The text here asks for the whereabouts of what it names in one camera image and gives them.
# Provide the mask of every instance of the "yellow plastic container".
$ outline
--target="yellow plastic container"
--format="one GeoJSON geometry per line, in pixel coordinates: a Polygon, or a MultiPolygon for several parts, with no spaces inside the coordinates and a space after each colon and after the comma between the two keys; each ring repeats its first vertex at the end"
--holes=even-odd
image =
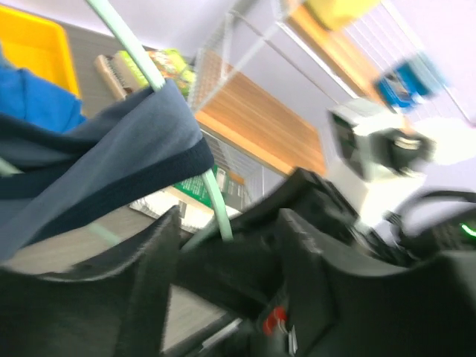
{"type": "Polygon", "coordinates": [[[57,23],[0,5],[5,58],[80,97],[64,29],[57,23]]]}
{"type": "Polygon", "coordinates": [[[304,4],[329,30],[340,30],[362,17],[380,0],[307,0],[304,4]]]}

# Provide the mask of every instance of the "floor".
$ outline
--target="floor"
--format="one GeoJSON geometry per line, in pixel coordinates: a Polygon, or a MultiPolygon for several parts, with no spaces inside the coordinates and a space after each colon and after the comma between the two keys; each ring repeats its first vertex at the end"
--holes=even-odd
{"type": "MultiPolygon", "coordinates": [[[[72,26],[65,25],[64,27],[70,40],[85,113],[91,117],[115,101],[95,71],[93,61],[99,54],[113,54],[121,48],[111,37],[72,26]]],[[[97,222],[121,239],[127,239],[144,229],[151,221],[151,218],[141,213],[129,208],[120,208],[97,222]]],[[[30,273],[62,271],[71,264],[106,250],[112,244],[114,243],[101,238],[86,227],[22,249],[7,264],[17,270],[30,273]]],[[[165,335],[165,349],[199,331],[222,315],[223,311],[215,306],[174,287],[165,335]]]]}

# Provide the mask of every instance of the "green light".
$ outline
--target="green light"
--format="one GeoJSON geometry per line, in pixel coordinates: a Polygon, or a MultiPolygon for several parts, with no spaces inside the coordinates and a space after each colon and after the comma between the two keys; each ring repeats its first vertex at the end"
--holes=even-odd
{"type": "Polygon", "coordinates": [[[476,238],[476,231],[474,229],[471,229],[467,225],[461,225],[461,228],[471,237],[476,238]]]}

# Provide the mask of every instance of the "gray cloth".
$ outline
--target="gray cloth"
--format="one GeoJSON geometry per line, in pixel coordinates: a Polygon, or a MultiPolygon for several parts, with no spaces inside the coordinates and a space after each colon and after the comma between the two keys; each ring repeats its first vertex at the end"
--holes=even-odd
{"type": "Polygon", "coordinates": [[[175,84],[118,103],[67,135],[0,115],[0,260],[202,174],[213,156],[175,84]]]}

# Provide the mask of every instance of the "light green hanger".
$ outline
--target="light green hanger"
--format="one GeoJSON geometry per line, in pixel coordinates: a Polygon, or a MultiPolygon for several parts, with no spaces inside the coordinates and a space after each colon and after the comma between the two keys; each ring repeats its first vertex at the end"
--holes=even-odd
{"type": "MultiPolygon", "coordinates": [[[[150,86],[154,91],[160,90],[165,84],[161,72],[155,66],[147,52],[138,41],[137,37],[132,33],[124,20],[119,16],[117,11],[111,6],[107,0],[86,0],[96,14],[104,21],[109,30],[119,40],[122,46],[129,53],[135,64],[142,71],[150,86]]],[[[218,222],[219,231],[223,240],[232,240],[230,219],[226,213],[225,201],[222,193],[216,183],[212,170],[208,170],[202,175],[203,182],[210,196],[215,218],[218,222]]]]}

